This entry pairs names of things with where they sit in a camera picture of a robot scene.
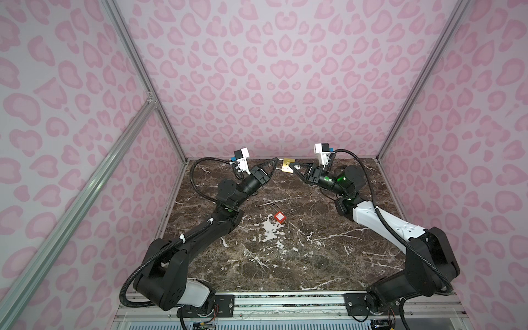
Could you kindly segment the brass padlock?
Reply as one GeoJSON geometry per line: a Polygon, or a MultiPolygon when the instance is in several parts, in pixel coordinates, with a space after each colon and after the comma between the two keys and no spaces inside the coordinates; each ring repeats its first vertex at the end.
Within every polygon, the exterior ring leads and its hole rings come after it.
{"type": "Polygon", "coordinates": [[[293,173],[294,172],[294,169],[290,165],[296,162],[295,159],[284,158],[284,159],[280,159],[279,161],[281,162],[280,169],[281,169],[282,172],[284,172],[284,173],[293,173]]]}

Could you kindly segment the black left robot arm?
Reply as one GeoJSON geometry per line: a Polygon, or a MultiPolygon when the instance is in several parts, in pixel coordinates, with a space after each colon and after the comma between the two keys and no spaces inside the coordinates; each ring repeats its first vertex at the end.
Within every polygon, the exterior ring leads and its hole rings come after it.
{"type": "Polygon", "coordinates": [[[213,212],[202,223],[171,240],[156,239],[141,265],[123,284],[119,299],[128,308],[156,306],[163,311],[189,307],[200,315],[214,310],[215,290],[188,279],[191,262],[217,239],[231,233],[243,218],[242,204],[265,186],[275,172],[278,158],[252,167],[240,182],[222,180],[212,199],[213,212]]]}

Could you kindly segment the red safety padlock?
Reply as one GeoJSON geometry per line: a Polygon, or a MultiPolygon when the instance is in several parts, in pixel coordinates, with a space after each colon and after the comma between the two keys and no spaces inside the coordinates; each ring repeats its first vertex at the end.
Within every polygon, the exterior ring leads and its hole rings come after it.
{"type": "Polygon", "coordinates": [[[276,213],[276,214],[274,215],[274,218],[275,218],[275,220],[276,220],[279,224],[283,224],[283,223],[286,221],[286,219],[287,219],[287,217],[285,216],[285,214],[282,213],[282,212],[278,212],[278,213],[276,213]]]}

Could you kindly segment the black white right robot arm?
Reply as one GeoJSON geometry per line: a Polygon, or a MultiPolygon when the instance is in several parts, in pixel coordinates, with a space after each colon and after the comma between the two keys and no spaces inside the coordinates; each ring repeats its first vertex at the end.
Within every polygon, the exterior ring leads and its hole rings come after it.
{"type": "Polygon", "coordinates": [[[364,300],[369,312],[381,314],[402,298],[452,294],[451,283],[461,271],[446,233],[413,225],[364,199],[360,189],[371,184],[361,166],[347,166],[336,174],[312,163],[295,162],[289,167],[306,184],[335,194],[339,215],[371,229],[404,253],[402,271],[367,288],[364,300]]]}

